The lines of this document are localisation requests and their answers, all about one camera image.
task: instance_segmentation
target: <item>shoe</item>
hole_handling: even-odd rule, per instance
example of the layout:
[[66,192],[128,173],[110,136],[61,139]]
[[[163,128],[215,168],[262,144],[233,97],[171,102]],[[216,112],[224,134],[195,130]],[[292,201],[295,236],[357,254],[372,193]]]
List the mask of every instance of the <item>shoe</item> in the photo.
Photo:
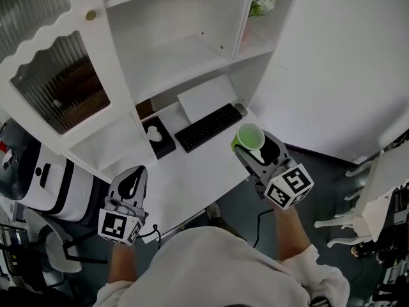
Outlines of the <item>shoe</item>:
[[222,217],[219,206],[213,202],[210,206],[206,207],[206,213],[209,219]]
[[357,247],[352,247],[351,248],[351,254],[353,254],[355,257],[359,257]]

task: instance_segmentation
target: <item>white flower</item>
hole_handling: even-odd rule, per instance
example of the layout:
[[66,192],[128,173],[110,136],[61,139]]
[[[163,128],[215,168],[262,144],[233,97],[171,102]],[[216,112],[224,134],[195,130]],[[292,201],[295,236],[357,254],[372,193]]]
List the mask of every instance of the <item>white flower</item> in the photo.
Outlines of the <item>white flower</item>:
[[253,0],[260,6],[261,12],[268,13],[275,7],[275,0]]

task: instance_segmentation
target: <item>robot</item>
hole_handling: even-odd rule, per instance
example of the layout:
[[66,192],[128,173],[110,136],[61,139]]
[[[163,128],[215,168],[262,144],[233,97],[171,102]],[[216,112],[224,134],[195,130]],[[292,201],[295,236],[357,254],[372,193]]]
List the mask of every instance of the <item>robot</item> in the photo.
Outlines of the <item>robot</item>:
[[265,144],[260,149],[260,159],[240,145],[234,147],[234,152],[251,174],[249,180],[260,197],[288,209],[305,198],[314,182],[304,166],[289,156],[284,143],[271,133],[263,132]]
[[143,210],[147,181],[144,166],[130,168],[114,178],[99,213],[101,237],[128,246],[135,242],[148,217]]

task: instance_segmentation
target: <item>dark floor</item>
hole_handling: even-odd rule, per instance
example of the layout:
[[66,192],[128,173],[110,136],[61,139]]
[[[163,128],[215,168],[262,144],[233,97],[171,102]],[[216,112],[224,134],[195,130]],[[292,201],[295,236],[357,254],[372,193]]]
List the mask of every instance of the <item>dark floor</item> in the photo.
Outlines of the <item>dark floor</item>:
[[[383,274],[382,267],[374,259],[364,260],[362,264],[350,253],[349,246],[336,244],[331,249],[327,247],[326,243],[335,237],[354,237],[353,230],[341,230],[339,227],[315,229],[313,226],[317,220],[327,220],[336,213],[349,210],[352,202],[344,201],[344,197],[353,193],[362,183],[360,182],[362,179],[343,176],[344,172],[349,169],[347,163],[296,152],[291,155],[305,166],[315,183],[307,198],[297,205],[297,210],[311,242],[320,252],[318,263],[338,267],[349,281],[356,278],[362,271],[362,274],[351,284],[348,306],[363,306],[380,281]],[[256,240],[257,215],[272,207],[271,202],[258,197],[248,182],[242,182],[228,192],[218,200],[218,204],[225,220],[252,245]],[[206,223],[207,218],[203,214],[189,226],[201,226]],[[75,224],[69,225],[67,230],[74,236],[87,231]],[[109,259],[111,248],[112,243],[95,236],[82,244],[79,251],[82,256]],[[149,267],[157,250],[157,241],[144,244],[142,240],[138,240],[135,249],[137,251],[137,270],[140,276]],[[257,249],[271,258],[277,258],[274,214],[262,216]],[[86,297],[92,299],[98,289],[105,285],[107,274],[107,265],[83,264],[83,270],[72,274],[70,278],[77,279],[79,284],[77,290],[84,299]]]

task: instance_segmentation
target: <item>white wall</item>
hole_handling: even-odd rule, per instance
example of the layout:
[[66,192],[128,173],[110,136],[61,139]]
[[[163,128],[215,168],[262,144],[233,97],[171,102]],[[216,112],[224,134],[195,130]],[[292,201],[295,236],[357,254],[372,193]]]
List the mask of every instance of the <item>white wall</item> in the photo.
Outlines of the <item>white wall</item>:
[[296,0],[251,107],[286,143],[373,155],[409,128],[409,0]]

